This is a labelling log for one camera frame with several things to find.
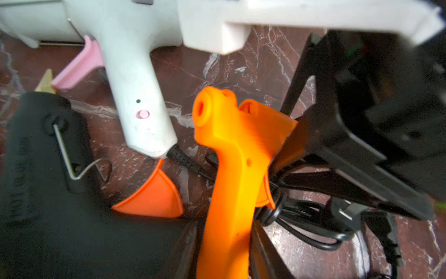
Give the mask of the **orange glue gun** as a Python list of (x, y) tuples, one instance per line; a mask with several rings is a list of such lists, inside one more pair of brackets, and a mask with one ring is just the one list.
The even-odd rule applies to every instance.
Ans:
[(297, 122), (230, 90), (204, 88), (193, 105), (195, 140), (218, 158), (197, 262), (199, 279), (245, 279), (254, 211), (275, 208), (268, 168)]

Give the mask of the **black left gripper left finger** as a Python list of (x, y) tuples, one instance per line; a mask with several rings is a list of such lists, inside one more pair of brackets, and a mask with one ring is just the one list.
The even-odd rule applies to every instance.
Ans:
[(157, 279), (189, 278), (197, 251), (198, 236), (197, 223), (188, 224), (157, 274)]

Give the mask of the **white orange-trigger glue gun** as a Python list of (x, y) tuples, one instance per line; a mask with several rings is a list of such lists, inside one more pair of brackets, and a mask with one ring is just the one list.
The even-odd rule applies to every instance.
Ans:
[(178, 1), (184, 45), (227, 55), (253, 25), (393, 33), (419, 45), (445, 29), (430, 1)]

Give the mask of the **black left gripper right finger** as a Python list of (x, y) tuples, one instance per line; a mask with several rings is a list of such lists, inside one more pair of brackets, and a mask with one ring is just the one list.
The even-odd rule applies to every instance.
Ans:
[(253, 222), (249, 266), (252, 279), (294, 279), (259, 221)]

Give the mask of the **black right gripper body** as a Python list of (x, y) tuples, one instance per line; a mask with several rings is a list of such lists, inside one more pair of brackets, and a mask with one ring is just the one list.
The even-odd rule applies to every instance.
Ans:
[(281, 112), (308, 79), (315, 103), (271, 163), (280, 187), (418, 220), (446, 199), (446, 34), (415, 45), (391, 33), (309, 35)]

